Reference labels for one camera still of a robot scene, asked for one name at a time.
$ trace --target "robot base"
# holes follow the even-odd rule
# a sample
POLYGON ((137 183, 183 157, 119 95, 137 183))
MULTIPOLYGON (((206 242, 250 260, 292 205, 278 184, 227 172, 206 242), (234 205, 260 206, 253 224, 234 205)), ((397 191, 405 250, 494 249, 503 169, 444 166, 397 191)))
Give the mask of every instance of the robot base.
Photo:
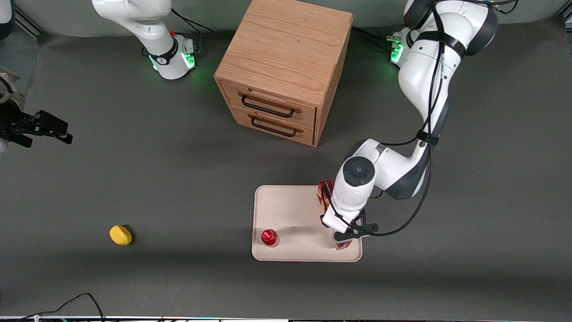
POLYGON ((317 186, 260 186, 255 193, 252 224, 252 255, 259 261, 356 262, 362 257, 362 241, 336 250, 330 229, 320 220, 323 214, 317 186), (262 243, 266 229, 278 233, 279 242, 262 243))
POLYGON ((195 56, 193 54, 193 40, 184 38, 181 35, 176 35, 173 38, 178 42, 178 50, 175 56, 171 58, 169 64, 160 65, 149 56, 149 59, 153 63, 153 68, 158 71, 161 77, 168 80, 181 78, 196 66, 195 56))

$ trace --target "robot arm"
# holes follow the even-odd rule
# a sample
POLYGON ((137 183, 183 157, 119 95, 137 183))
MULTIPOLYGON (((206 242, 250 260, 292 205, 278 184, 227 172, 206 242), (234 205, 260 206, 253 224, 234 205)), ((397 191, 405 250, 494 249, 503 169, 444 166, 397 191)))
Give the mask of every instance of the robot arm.
POLYGON ((14 0, 0 0, 0 40, 14 29, 14 0))
POLYGON ((406 22, 409 20, 407 35, 413 34, 415 41, 411 46, 403 45, 405 50, 400 53, 399 86, 421 114, 423 128, 418 133, 419 139, 409 157, 373 139, 360 141, 350 149, 337 173, 331 204, 323 217, 325 225, 340 233, 348 230, 344 221, 354 223, 358 218, 374 186, 393 199, 408 199, 419 191, 429 162, 430 145, 436 144, 447 117, 449 82, 467 49, 478 41, 480 51, 496 32, 496 16, 487 6, 451 0, 436 6, 444 28, 443 32, 436 33, 438 28, 433 12, 424 11, 430 10, 427 5, 430 2, 407 2, 404 16, 406 22), (440 42, 446 43, 442 54, 439 54, 440 42), (429 92, 436 64, 438 73, 434 84, 440 83, 440 86, 434 86, 432 97, 437 100, 429 116, 429 92), (428 133, 431 133, 429 140, 423 137, 428 133))
POLYGON ((149 52, 153 67, 174 80, 194 68, 194 44, 171 36, 161 18, 171 11, 171 0, 92 0, 97 13, 133 33, 149 52))

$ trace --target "gray wall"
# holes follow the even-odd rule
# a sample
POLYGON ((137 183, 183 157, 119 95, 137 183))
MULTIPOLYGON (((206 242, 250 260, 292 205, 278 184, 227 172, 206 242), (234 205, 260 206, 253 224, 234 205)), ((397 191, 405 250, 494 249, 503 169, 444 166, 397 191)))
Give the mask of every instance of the gray wall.
MULTIPOLYGON (((407 0, 305 0, 354 14, 360 27, 391 26, 402 22, 407 0)), ((518 8, 502 23, 530 22, 554 15, 567 0, 521 0, 518 8)), ((189 19, 213 29, 238 27, 250 0, 172 0, 173 8, 189 19)), ((101 18, 91 0, 16 0, 16 4, 49 33, 69 36, 118 36, 125 29, 101 18)), ((168 28, 187 31, 189 27, 173 14, 164 19, 168 28)))

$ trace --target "wooden block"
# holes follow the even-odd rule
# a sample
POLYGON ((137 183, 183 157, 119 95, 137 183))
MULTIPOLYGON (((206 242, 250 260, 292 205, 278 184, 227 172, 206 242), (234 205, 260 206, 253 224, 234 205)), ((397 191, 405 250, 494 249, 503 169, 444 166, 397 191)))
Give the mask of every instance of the wooden block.
POLYGON ((253 0, 214 74, 229 108, 310 129, 304 144, 317 146, 352 21, 351 13, 295 0, 253 0))

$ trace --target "black strap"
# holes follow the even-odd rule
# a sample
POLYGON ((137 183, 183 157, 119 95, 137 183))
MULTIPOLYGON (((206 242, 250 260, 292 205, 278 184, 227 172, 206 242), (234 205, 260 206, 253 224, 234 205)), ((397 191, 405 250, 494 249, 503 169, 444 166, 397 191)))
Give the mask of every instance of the black strap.
POLYGON ((456 51, 461 59, 463 59, 465 53, 467 53, 467 49, 460 41, 444 32, 422 32, 417 37, 417 40, 434 40, 442 42, 452 50, 456 51))
POLYGON ((173 38, 173 46, 168 52, 162 55, 153 55, 149 53, 149 56, 151 56, 151 58, 155 60, 159 65, 168 65, 169 62, 171 61, 171 58, 173 58, 177 54, 177 51, 178 51, 178 41, 175 38, 173 38))
POLYGON ((423 132, 422 130, 419 130, 415 137, 423 142, 429 143, 432 146, 436 146, 437 143, 439 142, 438 136, 429 135, 429 133, 423 132))

